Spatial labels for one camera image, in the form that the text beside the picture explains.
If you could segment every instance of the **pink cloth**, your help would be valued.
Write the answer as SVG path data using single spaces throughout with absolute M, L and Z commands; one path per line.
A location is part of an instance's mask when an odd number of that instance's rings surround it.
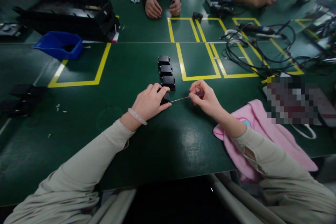
M 253 130 L 267 137 L 272 142 L 279 145 L 285 150 L 296 162 L 298 162 L 303 169 L 307 171 L 317 171 L 316 164 L 310 157 L 301 149 L 295 142 L 294 136 L 282 125 L 272 124 L 271 119 L 267 118 L 267 113 L 260 100 L 250 101 L 246 106 L 236 110 L 232 113 L 241 122 L 250 126 Z M 262 177 L 247 161 L 244 155 L 238 150 L 235 144 L 226 135 L 223 128 L 217 125 L 213 129 L 214 135 L 220 140 L 224 141 L 224 145 L 228 154 L 237 169 L 242 173 L 241 181 L 250 179 L 259 182 Z

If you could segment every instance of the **bracelet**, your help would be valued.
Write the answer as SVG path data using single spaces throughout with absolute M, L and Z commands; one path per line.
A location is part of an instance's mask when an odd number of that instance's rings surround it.
M 147 125 L 147 122 L 142 119 L 133 109 L 129 108 L 128 112 L 131 113 L 132 116 L 134 116 L 139 122 L 141 122 L 143 125 Z

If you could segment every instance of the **black plastic component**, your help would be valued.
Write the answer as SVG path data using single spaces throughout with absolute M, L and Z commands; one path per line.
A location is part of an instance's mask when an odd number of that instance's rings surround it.
M 111 42 L 120 26 L 109 0 L 40 0 L 27 10 L 14 7 L 17 20 L 44 35 L 49 31 L 77 34 L 85 40 Z
M 26 32 L 27 28 L 19 23 L 0 23 L 0 38 L 18 38 Z
M 170 65 L 170 57 L 168 55 L 159 56 L 159 61 L 157 64 L 159 69 L 161 65 Z
M 5 100 L 0 103 L 0 111 L 8 114 L 8 118 L 29 117 L 39 103 L 39 99 Z
M 161 65 L 159 73 L 160 73 L 160 79 L 162 79 L 164 76 L 172 76 L 173 67 L 170 65 Z
M 167 86 L 171 91 L 176 90 L 175 77 L 174 76 L 163 76 L 161 86 Z
M 194 12 L 193 14 L 192 14 L 192 18 L 193 19 L 198 19 L 198 20 L 200 20 L 200 19 L 202 19 L 203 18 L 203 15 L 201 14 L 201 13 L 198 13 L 198 12 Z
M 45 86 L 16 85 L 10 95 L 19 97 L 20 100 L 5 100 L 1 102 L 0 112 L 8 114 L 8 118 L 31 116 L 47 89 Z
M 161 100 L 160 106 L 162 104 L 165 104 L 165 103 L 168 103 L 168 102 L 170 102 L 170 96 L 169 96 L 169 93 L 166 92 L 166 94 L 164 95 L 164 97 Z
M 40 99 L 46 91 L 47 87 L 36 87 L 30 84 L 19 84 L 15 85 L 9 94 L 24 99 Z

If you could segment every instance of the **white cable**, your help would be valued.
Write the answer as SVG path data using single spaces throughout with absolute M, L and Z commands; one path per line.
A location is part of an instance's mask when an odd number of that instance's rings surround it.
M 309 126 L 309 124 L 304 124 L 304 126 L 310 131 L 312 137 L 307 136 L 305 133 L 303 133 L 301 130 L 297 129 L 293 124 L 291 124 L 293 128 L 299 132 L 302 136 L 308 139 L 316 139 L 316 133 L 313 131 L 313 129 Z
M 229 41 L 229 43 L 239 43 L 241 39 L 243 39 L 243 35 L 240 33 L 240 32 L 237 32 L 236 30 L 233 30 L 233 29 L 229 29 L 229 30 L 226 30 L 225 31 L 225 35 L 227 36 L 228 34 L 235 34 L 235 35 L 238 35 L 238 38 L 232 38 L 232 35 L 231 37 L 229 37 L 227 40 Z

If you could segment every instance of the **green workbench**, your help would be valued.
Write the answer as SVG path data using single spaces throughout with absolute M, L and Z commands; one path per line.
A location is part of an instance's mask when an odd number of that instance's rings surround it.
M 160 82 L 159 55 L 171 58 L 176 78 L 176 91 L 170 93 L 171 99 L 188 95 L 191 83 L 202 76 L 227 111 L 233 112 L 254 99 L 261 100 L 266 108 L 262 79 L 226 59 L 221 54 L 223 44 L 204 42 L 218 41 L 224 34 L 223 28 L 236 29 L 232 17 L 221 24 L 209 15 L 204 0 L 182 0 L 181 19 L 170 20 L 170 0 L 158 0 L 162 17 L 150 20 L 141 3 L 111 1 L 121 27 L 125 26 L 119 42 L 90 43 L 76 61 L 61 62 L 32 49 L 32 43 L 40 37 L 36 33 L 21 43 L 0 44 L 0 100 L 9 98 L 15 84 L 34 83 L 38 79 L 37 85 L 50 87 L 32 117 L 11 120 L 0 135 L 0 205 L 24 200 L 52 171 L 125 113 L 149 83 Z M 263 15 L 247 11 L 234 18 L 256 18 L 263 25 L 271 25 L 285 23 L 290 18 L 301 19 L 312 7 L 313 4 L 308 4 L 299 8 L 292 1 L 278 1 Z M 205 19 L 199 23 L 190 21 L 193 12 L 202 13 Z M 15 17 L 10 11 L 6 15 L 8 19 Z M 256 22 L 239 19 L 236 22 Z M 292 22 L 297 31 L 291 49 L 295 56 L 319 53 L 301 33 L 305 22 Z M 260 46 L 267 54 L 283 57 L 270 41 L 261 42 Z M 246 54 L 238 47 L 234 50 L 241 57 L 248 56 L 245 60 L 261 64 L 252 49 L 244 48 Z M 303 73 L 296 68 L 289 71 Z M 301 76 L 307 82 L 318 83 L 332 98 L 335 71 L 327 77 Z M 1 115 L 0 127 L 6 120 Z M 188 99 L 174 103 L 147 126 L 139 128 L 129 147 L 113 159 L 97 189 L 235 169 L 223 143 L 212 134 L 215 126 L 216 122 Z M 290 126 L 285 127 L 309 156 L 336 153 L 336 142 L 329 129 L 313 126 L 318 138 L 308 140 Z

